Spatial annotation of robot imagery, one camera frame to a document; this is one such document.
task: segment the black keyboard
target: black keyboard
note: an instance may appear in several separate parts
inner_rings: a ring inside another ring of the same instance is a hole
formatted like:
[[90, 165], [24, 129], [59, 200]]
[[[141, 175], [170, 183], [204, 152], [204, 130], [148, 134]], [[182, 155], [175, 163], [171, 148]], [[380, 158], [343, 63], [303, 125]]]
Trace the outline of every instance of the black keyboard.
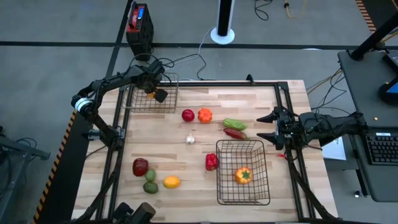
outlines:
[[398, 166], [398, 136], [366, 135], [368, 159], [371, 165]]

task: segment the black wire basket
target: black wire basket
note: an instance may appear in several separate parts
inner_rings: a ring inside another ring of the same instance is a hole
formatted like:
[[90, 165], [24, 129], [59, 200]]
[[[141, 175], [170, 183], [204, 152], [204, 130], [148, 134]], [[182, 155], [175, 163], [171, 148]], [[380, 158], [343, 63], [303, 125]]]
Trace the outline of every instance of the black wire basket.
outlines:
[[[221, 205], [268, 205], [269, 195], [266, 152], [262, 141], [220, 140], [216, 143], [217, 201]], [[252, 181], [238, 184], [236, 170], [247, 167]]]

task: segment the butcher block surface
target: butcher block surface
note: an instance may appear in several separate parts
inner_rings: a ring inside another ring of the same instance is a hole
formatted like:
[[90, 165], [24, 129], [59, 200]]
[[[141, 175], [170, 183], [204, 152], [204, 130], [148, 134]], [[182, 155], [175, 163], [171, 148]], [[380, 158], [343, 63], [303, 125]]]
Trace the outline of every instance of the butcher block surface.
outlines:
[[[288, 83], [294, 112], [300, 114], [310, 111], [304, 82], [294, 80]], [[107, 93], [99, 110], [108, 124], [112, 123], [117, 97], [117, 90]], [[152, 222], [297, 221], [287, 162], [278, 156], [283, 151], [276, 151], [272, 144], [256, 136], [257, 133], [275, 131], [275, 124], [259, 123], [256, 119], [268, 115], [276, 105], [273, 87], [179, 87], [174, 114], [130, 113], [116, 206], [126, 202], [135, 210], [142, 202], [147, 202], [156, 210]], [[213, 112], [210, 124], [201, 124], [197, 120], [201, 108], [209, 108]], [[191, 123], [181, 118], [185, 109], [195, 113], [195, 120]], [[119, 125], [124, 117], [122, 111]], [[269, 205], [220, 205], [217, 202], [216, 171], [205, 170], [205, 156], [215, 153], [218, 140], [231, 139], [223, 132], [225, 118], [243, 121], [248, 125], [244, 132], [251, 139], [263, 141], [271, 196]], [[185, 142], [190, 133], [195, 138], [192, 145]], [[91, 142], [88, 153], [102, 145], [100, 141]], [[310, 145], [319, 146], [319, 142], [312, 141]], [[74, 218], [85, 211], [100, 190], [106, 151], [103, 149], [91, 155], [85, 162]], [[326, 209], [337, 216], [322, 152], [305, 148], [303, 156], [312, 191]], [[132, 174], [132, 163], [138, 157], [147, 159], [150, 168], [156, 170], [155, 182], [159, 192], [154, 195], [144, 192], [144, 177]], [[180, 178], [178, 188], [166, 189], [163, 186], [162, 180], [170, 175]], [[308, 216], [302, 192], [300, 197]], [[104, 215], [108, 212], [109, 198], [110, 191]]]

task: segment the red bell pepper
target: red bell pepper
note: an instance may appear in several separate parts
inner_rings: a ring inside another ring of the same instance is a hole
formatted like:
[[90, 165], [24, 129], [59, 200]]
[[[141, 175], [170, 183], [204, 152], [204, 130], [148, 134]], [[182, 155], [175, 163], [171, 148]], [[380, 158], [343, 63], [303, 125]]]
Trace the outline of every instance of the red bell pepper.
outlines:
[[132, 173], [136, 177], [141, 177], [145, 175], [145, 173], [148, 171], [148, 161], [143, 158], [137, 158], [134, 160], [132, 163]]
[[212, 171], [214, 169], [217, 169], [218, 167], [218, 159], [216, 154], [211, 153], [206, 155], [206, 160], [205, 160], [205, 167], [206, 170]]

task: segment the orange bell pepper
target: orange bell pepper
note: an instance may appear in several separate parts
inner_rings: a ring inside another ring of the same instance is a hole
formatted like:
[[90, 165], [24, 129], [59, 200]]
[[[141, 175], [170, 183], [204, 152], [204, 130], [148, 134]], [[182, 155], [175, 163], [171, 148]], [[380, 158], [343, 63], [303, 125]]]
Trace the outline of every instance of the orange bell pepper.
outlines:
[[242, 167], [235, 172], [235, 179], [238, 184], [247, 184], [253, 179], [253, 173], [247, 167]]
[[209, 109], [203, 108], [198, 112], [198, 119], [201, 123], [208, 124], [213, 119], [213, 113]]

